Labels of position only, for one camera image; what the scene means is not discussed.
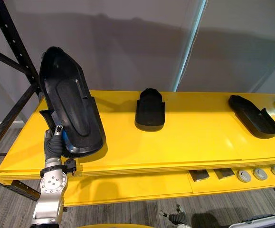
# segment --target robotic arm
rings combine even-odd
[[[41,170],[40,198],[36,202],[36,207],[31,222],[31,228],[57,228],[61,223],[64,193],[67,187],[66,174],[76,171],[76,161],[66,160],[62,164],[61,154],[63,150],[62,140],[63,126],[56,126],[54,135],[50,130],[45,134],[45,168]]]

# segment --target yellow board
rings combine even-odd
[[[250,168],[244,168],[252,177],[249,183],[241,182],[236,176],[219,180],[213,171],[209,171],[208,179],[198,182],[194,182],[186,171],[78,178],[69,176],[64,195],[65,206],[154,200],[275,187],[275,176],[269,170],[270,167],[258,168],[266,171],[267,180],[256,179]]]
[[[106,145],[77,159],[78,175],[97,176],[186,171],[275,163],[275,137],[258,139],[228,105],[229,93],[163,92],[165,125],[144,132],[134,125],[140,92],[91,91],[103,122]],[[275,120],[275,95],[239,94]],[[0,165],[0,179],[37,179],[44,167],[42,101]]]

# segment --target gray wall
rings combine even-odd
[[[199,0],[9,0],[37,70],[59,46],[90,89],[170,91]],[[0,51],[15,59],[0,31]],[[275,0],[210,0],[179,91],[275,92]],[[0,121],[28,87],[0,62]],[[36,96],[18,119],[26,120]]]
[[[90,89],[170,91],[198,0],[5,1],[36,67],[50,46],[82,67]],[[0,51],[14,59],[2,33]],[[24,75],[0,63],[0,93],[17,101]],[[0,94],[0,121],[13,104]],[[23,114],[37,105],[34,97]]]
[[[210,0],[178,91],[257,92],[274,71],[275,0]]]

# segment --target black metal rack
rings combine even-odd
[[[0,61],[9,65],[10,67],[24,73],[31,83],[30,87],[22,95],[22,97],[16,102],[12,107],[6,117],[0,124],[0,140],[9,129],[13,121],[16,119],[18,114],[21,112],[22,108],[26,105],[28,100],[32,97],[34,93],[39,96],[40,86],[39,86],[39,76],[38,73],[22,43],[22,40],[16,30],[16,27],[9,15],[9,12],[3,2],[0,0],[0,29],[6,38],[11,50],[13,51],[18,62],[10,59],[4,54],[0,53]],[[11,185],[1,186],[14,191],[22,196],[25,196],[31,200],[36,201],[40,197],[40,193],[35,189],[27,186],[21,181],[14,180]]]

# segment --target black plastic tray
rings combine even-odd
[[[135,112],[135,126],[148,132],[158,131],[165,123],[165,102],[161,94],[152,88],[141,92],[137,100]]]
[[[265,108],[259,110],[251,101],[238,95],[230,96],[229,105],[254,136],[261,139],[275,136],[275,121]]]
[[[62,49],[50,47],[43,55],[39,80],[48,105],[40,113],[52,132],[57,124],[64,127],[63,155],[77,158],[100,150],[104,128],[78,63]]]

